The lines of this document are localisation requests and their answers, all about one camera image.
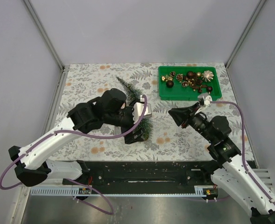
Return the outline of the small green christmas tree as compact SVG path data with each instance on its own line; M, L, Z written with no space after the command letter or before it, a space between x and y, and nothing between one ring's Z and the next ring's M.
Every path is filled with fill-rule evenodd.
M134 125L140 119L140 116L144 110L145 100L142 97L142 91L135 87L133 84L126 82L124 79L120 77L116 77L119 83L125 90L127 95L128 106L133 107L133 121ZM150 120L152 116L152 109L149 102L147 102L147 106L145 112L143 114L142 120L138 124L138 126L129 134L124 137L125 144L133 144L136 142L144 142L150 139L153 131L153 125Z

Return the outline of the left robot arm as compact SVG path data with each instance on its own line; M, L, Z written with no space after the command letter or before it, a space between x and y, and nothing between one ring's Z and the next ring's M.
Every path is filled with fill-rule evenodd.
M77 104L59 124L36 141L25 147L11 147L9 155L17 179L27 187L51 179L74 180L78 184L88 182L89 169L83 161L52 161L50 156L81 136L96 138L89 133L104 124L124 129L119 135L103 137L106 140L132 133L148 112L148 102L145 95L133 105L127 105L126 99L119 89L107 90L100 97Z

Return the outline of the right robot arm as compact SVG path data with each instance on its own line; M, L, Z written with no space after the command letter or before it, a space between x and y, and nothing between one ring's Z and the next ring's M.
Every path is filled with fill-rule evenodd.
M249 215L253 224L275 224L275 194L252 170L244 155L229 138L231 129L225 116L208 120L200 103L169 110L177 126L192 127L209 143L209 153L217 164L203 170L204 184L222 188Z

